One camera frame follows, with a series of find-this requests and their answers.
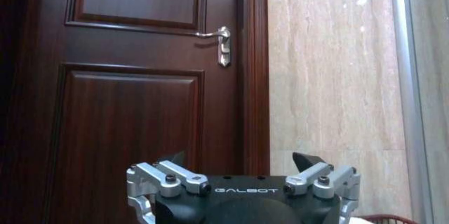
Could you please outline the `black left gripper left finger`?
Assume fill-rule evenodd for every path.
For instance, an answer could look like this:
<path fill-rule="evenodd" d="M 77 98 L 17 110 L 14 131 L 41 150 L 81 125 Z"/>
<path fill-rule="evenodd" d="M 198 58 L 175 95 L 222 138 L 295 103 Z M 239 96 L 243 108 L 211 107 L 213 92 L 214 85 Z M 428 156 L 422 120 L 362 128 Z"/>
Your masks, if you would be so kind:
<path fill-rule="evenodd" d="M 210 184 L 203 174 L 195 174 L 182 166 L 185 152 L 159 158 L 153 164 L 141 162 L 126 169 L 126 200 L 135 211 L 139 223 L 155 223 L 151 212 L 154 196 L 173 198 L 182 191 L 206 196 Z"/>

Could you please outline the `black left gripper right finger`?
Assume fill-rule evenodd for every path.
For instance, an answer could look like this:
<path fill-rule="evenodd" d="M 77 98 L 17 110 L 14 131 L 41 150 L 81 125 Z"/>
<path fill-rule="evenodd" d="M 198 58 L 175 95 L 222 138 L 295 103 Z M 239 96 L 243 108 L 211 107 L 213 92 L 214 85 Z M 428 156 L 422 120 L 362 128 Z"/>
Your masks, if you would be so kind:
<path fill-rule="evenodd" d="M 339 198 L 339 223 L 349 223 L 351 213 L 359 203 L 361 175 L 351 166 L 338 169 L 313 155 L 293 152 L 298 174 L 285 177 L 283 193 L 287 196 L 303 195 L 307 189 L 318 199 Z"/>

